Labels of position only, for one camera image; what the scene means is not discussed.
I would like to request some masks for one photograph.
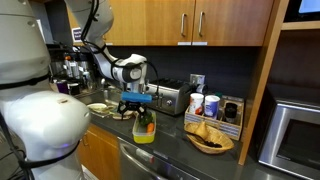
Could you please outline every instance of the lower cabinet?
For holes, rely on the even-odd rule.
[[[91,124],[77,152],[81,163],[98,179],[120,179],[118,139]]]

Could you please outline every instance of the stainless steel appliance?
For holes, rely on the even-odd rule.
[[[157,82],[153,81],[148,84],[146,93],[154,94],[156,89]],[[159,79],[159,99],[153,100],[148,106],[170,115],[180,114],[188,108],[191,91],[192,87],[187,82],[169,78]]]
[[[119,138],[122,180],[199,180]]]
[[[260,163],[320,179],[319,95],[319,89],[267,86],[255,128]]]

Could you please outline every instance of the dishwasher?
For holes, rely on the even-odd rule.
[[[122,180],[199,180],[121,138],[119,150]]]

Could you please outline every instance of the cup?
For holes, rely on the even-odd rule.
[[[192,93],[190,95],[189,113],[198,114],[198,115],[202,113],[203,98],[204,98],[204,95],[200,93]]]
[[[58,87],[58,91],[60,93],[69,94],[68,84],[67,84],[66,80],[57,81],[56,84],[57,84],[57,87]]]
[[[78,95],[80,94],[80,86],[79,83],[68,84],[69,94],[70,95]]]
[[[226,103],[226,107],[224,108],[224,115],[228,123],[235,123],[237,108],[238,105],[235,103]]]
[[[215,95],[208,95],[204,102],[204,115],[217,119],[219,111],[220,98]]]

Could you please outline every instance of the wicker basket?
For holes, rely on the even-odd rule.
[[[194,131],[198,128],[199,123],[187,123],[184,126],[185,131],[194,133]],[[209,132],[209,136],[207,137],[207,141],[215,142],[222,145],[222,148],[214,148],[203,145],[197,141],[197,139],[192,135],[187,135],[193,145],[195,145],[200,151],[207,154],[219,154],[223,153],[227,150],[230,150],[234,147],[231,139],[224,134],[223,132],[217,130],[214,127],[206,125],[207,130]]]

